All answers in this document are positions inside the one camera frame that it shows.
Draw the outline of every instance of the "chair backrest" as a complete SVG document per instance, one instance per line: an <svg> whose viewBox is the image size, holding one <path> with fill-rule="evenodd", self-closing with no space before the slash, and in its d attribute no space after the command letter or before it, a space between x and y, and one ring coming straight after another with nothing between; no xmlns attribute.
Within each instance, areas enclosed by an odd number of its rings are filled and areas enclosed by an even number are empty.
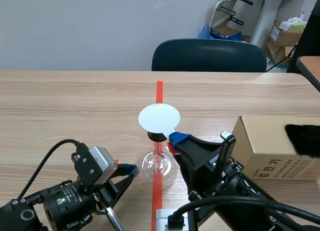
<svg viewBox="0 0 320 231"><path fill-rule="evenodd" d="M161 43L152 71L266 72L264 52L244 42L221 39L173 39Z"/></svg>

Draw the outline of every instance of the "red tape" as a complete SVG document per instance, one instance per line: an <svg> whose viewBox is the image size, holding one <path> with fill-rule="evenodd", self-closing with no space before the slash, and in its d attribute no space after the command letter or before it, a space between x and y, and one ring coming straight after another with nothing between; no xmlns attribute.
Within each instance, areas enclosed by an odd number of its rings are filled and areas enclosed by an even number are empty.
<svg viewBox="0 0 320 231"><path fill-rule="evenodd" d="M156 99L155 102L157 104L163 103L163 92L164 92L164 82L157 81L156 82ZM159 144L159 153L162 153L163 150L163 143L154 143L153 153L157 155L158 153L158 144ZM156 210L162 209L162 173L155 172L153 176L153 183L152 183L152 215L151 215L151 231L155 231L155 219L156 219Z"/></svg>

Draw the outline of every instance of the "screw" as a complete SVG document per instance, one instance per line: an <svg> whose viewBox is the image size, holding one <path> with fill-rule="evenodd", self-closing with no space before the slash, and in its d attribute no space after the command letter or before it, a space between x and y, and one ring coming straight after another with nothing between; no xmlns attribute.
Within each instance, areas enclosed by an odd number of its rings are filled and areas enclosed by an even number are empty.
<svg viewBox="0 0 320 231"><path fill-rule="evenodd" d="M271 220L272 222L277 221L273 216L270 216L270 220Z"/></svg>

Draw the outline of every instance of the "black fur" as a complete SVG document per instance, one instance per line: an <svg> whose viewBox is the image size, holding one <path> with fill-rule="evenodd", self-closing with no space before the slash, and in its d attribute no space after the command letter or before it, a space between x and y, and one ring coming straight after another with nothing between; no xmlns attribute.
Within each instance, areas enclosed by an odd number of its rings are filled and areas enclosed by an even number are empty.
<svg viewBox="0 0 320 231"><path fill-rule="evenodd" d="M320 126L288 124L284 128L297 154L320 158Z"/></svg>

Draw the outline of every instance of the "gray wall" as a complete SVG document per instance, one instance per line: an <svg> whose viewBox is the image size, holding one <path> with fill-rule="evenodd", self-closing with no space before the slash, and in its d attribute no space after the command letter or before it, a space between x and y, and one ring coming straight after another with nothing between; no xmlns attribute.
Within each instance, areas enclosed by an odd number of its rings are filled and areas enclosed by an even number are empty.
<svg viewBox="0 0 320 231"><path fill-rule="evenodd" d="M156 47L197 37L218 1L0 0L0 69L150 70Z"/></svg>

